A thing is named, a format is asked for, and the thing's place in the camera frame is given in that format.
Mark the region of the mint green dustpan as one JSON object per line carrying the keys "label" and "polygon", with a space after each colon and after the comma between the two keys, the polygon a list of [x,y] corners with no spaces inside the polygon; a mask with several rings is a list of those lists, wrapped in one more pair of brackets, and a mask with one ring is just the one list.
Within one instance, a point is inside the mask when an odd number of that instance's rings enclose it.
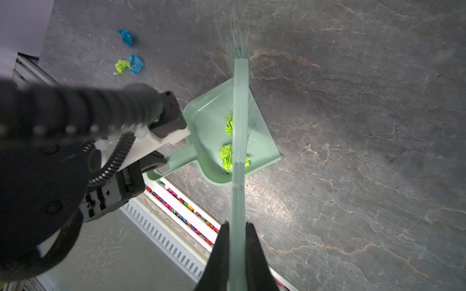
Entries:
{"label": "mint green dustpan", "polygon": [[[232,112],[233,80],[228,80],[192,100],[183,110],[191,131],[186,138],[186,145],[166,157],[169,165],[166,172],[150,171],[146,174],[148,179],[162,179],[193,162],[211,184],[231,184],[231,173],[222,166],[220,149],[232,143],[233,136],[228,136],[225,131],[226,116]],[[250,97],[249,105],[246,154],[250,159],[250,166],[245,170],[247,176],[281,160],[279,150],[253,97]]]}

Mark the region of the mint green hand brush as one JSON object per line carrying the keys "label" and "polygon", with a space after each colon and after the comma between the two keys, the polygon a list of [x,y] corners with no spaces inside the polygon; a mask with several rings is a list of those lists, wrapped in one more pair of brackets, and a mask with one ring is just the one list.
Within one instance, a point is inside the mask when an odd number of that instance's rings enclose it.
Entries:
{"label": "mint green hand brush", "polygon": [[229,273],[227,289],[246,291],[245,164],[249,135],[250,64],[248,32],[241,29],[235,12],[226,54],[233,73],[232,189],[229,219]]}

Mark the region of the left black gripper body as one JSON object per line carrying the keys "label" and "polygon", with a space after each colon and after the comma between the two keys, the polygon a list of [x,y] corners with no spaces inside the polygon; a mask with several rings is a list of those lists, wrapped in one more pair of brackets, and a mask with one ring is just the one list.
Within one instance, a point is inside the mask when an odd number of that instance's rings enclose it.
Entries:
{"label": "left black gripper body", "polygon": [[167,163],[165,156],[154,151],[116,173],[106,184],[88,192],[81,203],[85,223],[95,221],[124,206],[145,189],[143,173]]}

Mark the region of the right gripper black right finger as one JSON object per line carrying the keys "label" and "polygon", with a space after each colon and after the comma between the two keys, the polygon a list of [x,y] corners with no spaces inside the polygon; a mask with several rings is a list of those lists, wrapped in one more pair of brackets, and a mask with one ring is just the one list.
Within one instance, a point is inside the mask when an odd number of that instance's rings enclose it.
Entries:
{"label": "right gripper black right finger", "polygon": [[249,291],[279,291],[269,270],[256,229],[246,223],[246,278]]}

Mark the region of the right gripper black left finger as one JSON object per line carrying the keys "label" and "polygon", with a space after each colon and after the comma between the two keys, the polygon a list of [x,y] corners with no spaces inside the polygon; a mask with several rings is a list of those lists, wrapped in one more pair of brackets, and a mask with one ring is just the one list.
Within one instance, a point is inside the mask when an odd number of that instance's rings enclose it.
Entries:
{"label": "right gripper black left finger", "polygon": [[229,276],[229,223],[222,224],[204,273],[195,291],[227,291]]}

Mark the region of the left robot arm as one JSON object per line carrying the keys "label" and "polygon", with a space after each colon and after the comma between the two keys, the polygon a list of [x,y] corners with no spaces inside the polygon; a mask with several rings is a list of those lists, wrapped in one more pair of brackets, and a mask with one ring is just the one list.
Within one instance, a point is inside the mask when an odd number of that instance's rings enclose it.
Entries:
{"label": "left robot arm", "polygon": [[1,281],[58,265],[83,225],[87,191],[120,169],[132,130],[161,116],[162,93],[1,80]]}

